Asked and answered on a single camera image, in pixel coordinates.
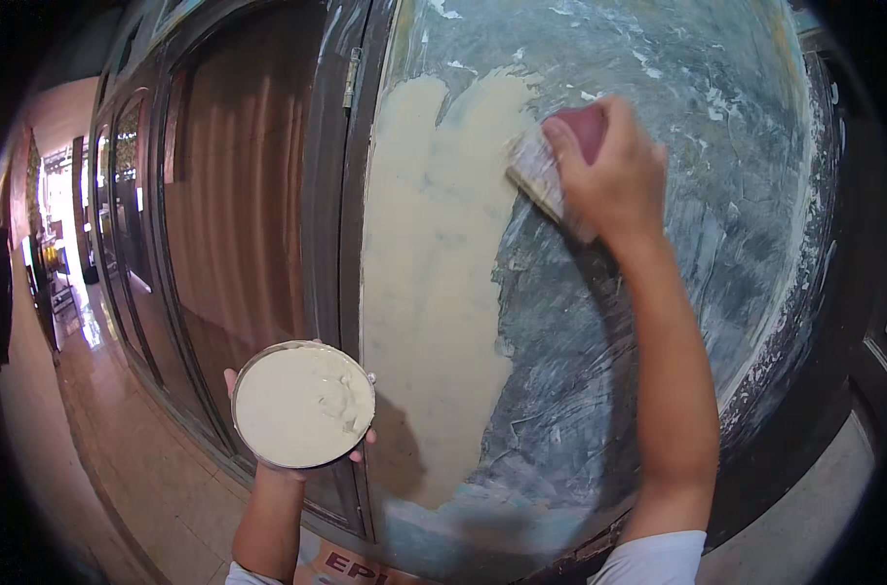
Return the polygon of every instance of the wall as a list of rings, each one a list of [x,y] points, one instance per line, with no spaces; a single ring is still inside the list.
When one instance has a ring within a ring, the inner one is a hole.
[[[720,401],[759,371],[810,215],[787,10],[401,3],[362,288],[382,437],[369,477],[400,568],[517,579],[608,524],[636,486],[628,291],[601,245],[565,240],[503,177],[506,143],[551,111],[607,93],[636,103],[670,149],[665,231]]]
[[[98,77],[77,79],[31,98],[25,120],[34,130],[41,157],[63,149],[77,136],[89,134],[98,84]]]
[[[11,344],[9,363],[0,372],[0,395],[21,476],[74,562],[103,571],[113,583],[150,582],[112,527],[80,465],[20,248],[11,257]]]

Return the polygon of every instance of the paint scraper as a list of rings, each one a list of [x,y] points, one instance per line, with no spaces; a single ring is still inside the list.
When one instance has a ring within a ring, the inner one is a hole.
[[[547,118],[560,118],[577,136],[580,152],[588,165],[596,161],[609,121],[605,112],[596,104],[586,108],[563,109]],[[596,238],[577,212],[565,204],[565,194],[560,187],[557,160],[550,142],[544,136],[541,123],[531,126],[510,145],[508,168],[505,174],[531,198],[551,219],[566,228],[583,243]]]

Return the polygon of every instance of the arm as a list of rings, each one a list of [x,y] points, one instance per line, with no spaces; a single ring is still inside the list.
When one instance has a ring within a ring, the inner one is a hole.
[[[632,293],[642,477],[622,542],[707,530],[719,420],[707,352],[662,230],[667,152],[623,98],[604,98],[595,107],[609,126],[592,165],[566,123],[550,118],[543,130],[568,204],[613,252]]]
[[[226,370],[224,375],[231,399],[237,374]],[[366,433],[366,443],[375,443],[374,430]],[[353,451],[349,459],[361,462],[362,453]],[[233,561],[257,575],[294,582],[306,481],[307,474],[302,471],[269,467],[261,462],[256,465],[249,505],[232,540]]]

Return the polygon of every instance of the white putty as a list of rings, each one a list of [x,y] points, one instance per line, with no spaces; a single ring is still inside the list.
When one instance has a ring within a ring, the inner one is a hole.
[[[631,13],[622,12],[614,8],[603,8],[601,6],[591,6],[592,11],[597,13],[601,20],[611,24],[620,35],[626,39],[632,36],[629,33],[643,35],[645,30],[639,25],[638,19]]]
[[[365,371],[330,347],[274,351],[241,374],[235,418],[252,451],[287,467],[330,462],[356,446],[375,401]]]
[[[422,76],[383,98],[362,254],[363,363],[380,380],[370,476],[436,509],[476,468],[512,361],[496,350],[492,270],[518,190],[505,145],[534,123],[540,79],[474,81],[436,120],[446,84]],[[414,478],[414,470],[421,470]]]
[[[440,14],[442,17],[446,19],[461,19],[462,17],[456,10],[447,10],[444,11],[444,2],[446,0],[427,0],[427,4],[433,6],[434,10],[437,14]]]
[[[654,79],[661,78],[660,69],[656,69],[654,67],[648,66],[648,56],[647,55],[643,55],[642,53],[638,53],[635,50],[632,51],[632,54],[636,57],[636,59],[638,59],[639,63],[642,64],[642,70],[645,71],[646,75],[648,75],[649,77],[654,78]]]
[[[460,61],[451,61],[447,64],[448,66],[455,67],[457,69],[466,69],[467,71],[471,71],[476,75],[479,75],[479,71],[473,69],[473,67],[468,67],[465,64],[462,64]]]
[[[709,115],[710,120],[721,122],[723,119],[723,114],[725,113],[727,117],[735,116],[736,118],[742,118],[742,113],[739,111],[739,106],[737,104],[743,103],[747,100],[746,96],[744,96],[739,90],[736,91],[736,96],[730,100],[730,102],[726,101],[726,98],[723,97],[723,91],[718,87],[713,87],[710,85],[710,82],[707,82],[707,93],[704,94],[704,99],[707,100],[707,115]]]

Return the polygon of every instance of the door hinge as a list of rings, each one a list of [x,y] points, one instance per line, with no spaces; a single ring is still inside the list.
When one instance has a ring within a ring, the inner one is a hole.
[[[343,91],[343,107],[353,107],[353,96],[356,94],[356,73],[359,61],[362,60],[362,49],[356,47],[349,56],[349,69],[346,70],[346,88]]]

